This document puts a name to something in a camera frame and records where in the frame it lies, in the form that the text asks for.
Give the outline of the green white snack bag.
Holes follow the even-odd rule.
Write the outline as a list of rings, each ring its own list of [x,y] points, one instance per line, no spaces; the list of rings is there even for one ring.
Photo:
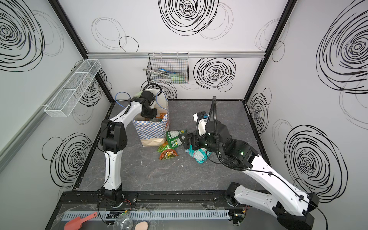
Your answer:
[[[166,139],[171,149],[176,149],[177,147],[181,146],[183,143],[179,139],[181,134],[187,133],[187,130],[175,130],[175,131],[167,131],[166,132]]]

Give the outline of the teal mint snack bag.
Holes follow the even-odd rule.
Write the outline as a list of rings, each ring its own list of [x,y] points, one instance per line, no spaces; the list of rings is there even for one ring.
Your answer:
[[[189,149],[185,150],[192,158],[196,160],[197,163],[202,164],[204,163],[208,157],[212,154],[212,152],[208,151],[205,148],[201,148],[198,150],[193,150],[192,145],[190,145]]]

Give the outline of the blue checkered paper bag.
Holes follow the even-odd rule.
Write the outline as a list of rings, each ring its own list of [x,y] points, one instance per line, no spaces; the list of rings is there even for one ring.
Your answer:
[[[157,108],[156,118],[143,118],[143,106]],[[166,94],[160,89],[140,91],[111,120],[115,123],[123,123],[124,127],[132,123],[144,147],[160,146],[166,141],[166,132],[170,125]]]

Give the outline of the green red snack bag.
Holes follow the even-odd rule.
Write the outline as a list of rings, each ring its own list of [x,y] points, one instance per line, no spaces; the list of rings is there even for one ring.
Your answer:
[[[159,160],[167,160],[174,157],[178,157],[177,152],[174,149],[167,149],[161,153]]]

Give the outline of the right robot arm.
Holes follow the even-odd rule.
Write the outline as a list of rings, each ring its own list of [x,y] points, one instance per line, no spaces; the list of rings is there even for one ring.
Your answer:
[[[255,179],[267,193],[231,183],[226,190],[228,203],[251,206],[273,217],[288,230],[311,230],[318,209],[319,197],[306,193],[277,173],[247,142],[234,139],[228,128],[218,120],[217,98],[212,98],[210,111],[194,114],[195,131],[180,134],[187,152],[203,150],[216,155],[219,163]]]

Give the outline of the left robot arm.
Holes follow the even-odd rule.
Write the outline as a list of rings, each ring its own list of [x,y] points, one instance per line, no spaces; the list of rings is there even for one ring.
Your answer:
[[[101,151],[105,156],[105,177],[100,194],[113,208],[125,203],[122,193],[121,159],[127,146],[126,127],[133,119],[140,115],[143,118],[155,118],[158,109],[158,96],[163,94],[162,88],[147,89],[146,87],[133,98],[128,99],[128,104],[122,106],[123,110],[111,119],[105,119],[100,128]]]

